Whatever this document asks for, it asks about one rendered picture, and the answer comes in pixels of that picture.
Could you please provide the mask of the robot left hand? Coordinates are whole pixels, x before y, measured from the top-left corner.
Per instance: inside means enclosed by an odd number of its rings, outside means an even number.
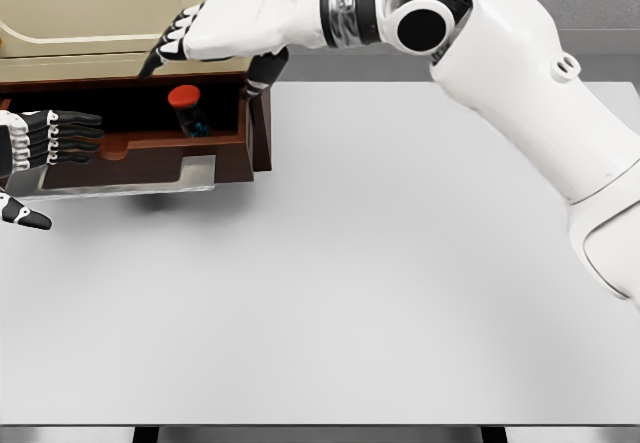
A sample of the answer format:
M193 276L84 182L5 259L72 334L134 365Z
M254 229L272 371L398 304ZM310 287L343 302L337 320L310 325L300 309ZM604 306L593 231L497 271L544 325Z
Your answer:
M30 169L85 164L105 136L98 115L63 110L0 110L0 180Z

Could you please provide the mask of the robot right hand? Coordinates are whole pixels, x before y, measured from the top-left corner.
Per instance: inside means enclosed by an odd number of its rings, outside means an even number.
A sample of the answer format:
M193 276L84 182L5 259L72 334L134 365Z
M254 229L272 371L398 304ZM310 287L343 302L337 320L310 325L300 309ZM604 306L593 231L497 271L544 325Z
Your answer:
M276 13L284 0L206 0L181 11L149 51L140 79L173 61L251 59L244 97L271 88L289 60Z

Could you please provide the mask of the cream cabinet body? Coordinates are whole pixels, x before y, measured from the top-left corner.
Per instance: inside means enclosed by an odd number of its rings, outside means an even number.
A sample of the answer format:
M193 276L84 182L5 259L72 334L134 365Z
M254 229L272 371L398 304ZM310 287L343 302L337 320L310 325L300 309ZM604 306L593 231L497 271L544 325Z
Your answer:
M132 77L204 0L0 0L0 84Z

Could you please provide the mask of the brown wooden drawer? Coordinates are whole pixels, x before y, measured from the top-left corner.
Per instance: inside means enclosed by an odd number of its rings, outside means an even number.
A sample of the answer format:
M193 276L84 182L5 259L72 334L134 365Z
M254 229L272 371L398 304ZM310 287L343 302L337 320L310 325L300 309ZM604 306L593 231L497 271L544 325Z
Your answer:
M215 183L250 182L271 168L271 95L244 97L244 72L192 73L0 84L0 109L74 110L102 116L104 138L87 164L63 163L19 172L3 180L19 199L33 197L41 177L45 189L129 183L172 182L182 160L216 157ZM213 132L183 135L169 92L180 85L199 88L199 105Z

